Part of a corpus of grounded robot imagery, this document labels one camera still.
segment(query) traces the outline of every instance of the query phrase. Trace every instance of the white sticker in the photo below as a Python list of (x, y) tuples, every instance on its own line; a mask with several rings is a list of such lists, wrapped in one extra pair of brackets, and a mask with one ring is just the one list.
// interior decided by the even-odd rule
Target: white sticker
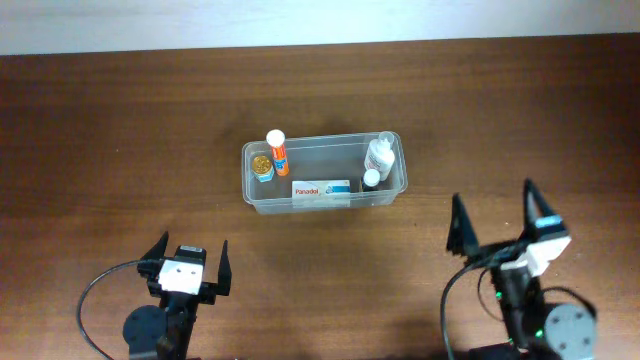
[(198, 295), (204, 266), (181, 261), (165, 260), (158, 274), (158, 284), (164, 291), (179, 291)]
[(200, 249), (200, 248), (196, 248), (196, 247), (193, 247), (193, 246), (186, 246), (186, 245), (180, 246), (180, 249), (187, 250), (187, 251), (193, 251), (193, 252), (202, 252), (202, 249)]

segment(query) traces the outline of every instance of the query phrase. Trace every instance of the white wall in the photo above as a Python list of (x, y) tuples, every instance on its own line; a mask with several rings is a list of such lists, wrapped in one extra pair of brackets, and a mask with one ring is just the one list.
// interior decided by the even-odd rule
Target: white wall
[(640, 31), (640, 0), (0, 0), (0, 54)]

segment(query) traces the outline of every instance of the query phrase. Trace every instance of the medicine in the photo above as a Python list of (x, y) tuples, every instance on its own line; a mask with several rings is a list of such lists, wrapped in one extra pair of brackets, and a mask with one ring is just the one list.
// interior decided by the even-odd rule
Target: medicine
[(294, 208), (349, 207), (349, 180), (293, 181), (291, 198)]
[(289, 174), (289, 162), (287, 161), (284, 139), (284, 133), (277, 129), (271, 130), (267, 134), (267, 143), (271, 146), (271, 154), (273, 155), (273, 165), (280, 176)]
[(394, 140), (393, 133), (383, 131), (377, 139), (373, 139), (369, 143), (367, 156), (364, 159), (364, 168), (378, 170), (380, 172), (380, 181), (387, 180), (393, 167), (393, 162), (396, 160), (391, 148)]
[(369, 169), (364, 172), (364, 176), (362, 176), (362, 179), (360, 179), (360, 191), (377, 191), (379, 183), (380, 172), (376, 169)]
[(273, 179), (273, 165), (266, 156), (256, 156), (251, 163), (251, 169), (256, 179), (265, 182)]

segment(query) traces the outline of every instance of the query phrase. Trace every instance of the wood grain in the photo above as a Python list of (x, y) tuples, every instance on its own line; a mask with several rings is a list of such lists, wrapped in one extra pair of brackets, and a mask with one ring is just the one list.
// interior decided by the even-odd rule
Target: wood grain
[[(597, 304), (601, 358), (638, 357), (639, 85), (639, 35), (0, 58), (0, 357), (97, 358), (80, 292), (169, 230), (171, 249), (209, 251), (209, 281), (230, 242), (231, 296), (200, 308), (193, 356), (430, 358), (461, 267), (451, 195), (482, 243), (503, 240), (527, 176), (574, 237), (543, 284)], [(388, 207), (260, 216), (240, 151), (272, 128), (394, 130), (409, 188)], [(506, 336), (475, 281), (450, 296), (461, 350)], [(124, 319), (151, 303), (116, 274), (89, 296), (88, 331), (125, 358)]]

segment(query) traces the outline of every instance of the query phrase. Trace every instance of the plastic storage box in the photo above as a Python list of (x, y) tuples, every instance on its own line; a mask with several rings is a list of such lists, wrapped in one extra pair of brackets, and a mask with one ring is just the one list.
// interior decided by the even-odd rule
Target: plastic storage box
[[(265, 155), (271, 159), (271, 148), (266, 141), (255, 141), (242, 148), (242, 192), (244, 200), (260, 214), (283, 214), (338, 208), (389, 205), (407, 189), (407, 168), (402, 142), (393, 133), (392, 149), (396, 160), (389, 177), (378, 186), (379, 191), (359, 192), (360, 178), (364, 174), (364, 158), (369, 142), (379, 132), (366, 134), (330, 135), (287, 139), (285, 147), (289, 161), (289, 175), (275, 175), (271, 181), (259, 182), (251, 171), (253, 158)], [(315, 205), (313, 201), (292, 199), (291, 182), (294, 180), (349, 180), (351, 193), (341, 196), (335, 206), (329, 199)]]

